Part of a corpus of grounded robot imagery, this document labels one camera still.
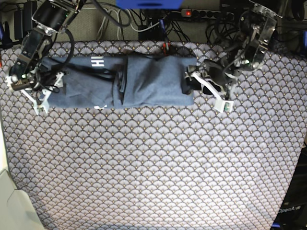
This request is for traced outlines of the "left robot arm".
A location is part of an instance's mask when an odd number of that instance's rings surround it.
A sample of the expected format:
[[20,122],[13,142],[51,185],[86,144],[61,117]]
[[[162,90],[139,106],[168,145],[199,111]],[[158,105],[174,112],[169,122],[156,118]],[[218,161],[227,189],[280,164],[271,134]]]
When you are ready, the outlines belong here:
[[212,95],[217,90],[228,99],[241,72],[261,68],[277,19],[283,17],[287,4],[286,0],[233,0],[222,7],[214,32],[216,42],[225,46],[225,56],[189,66],[182,92],[200,90]]

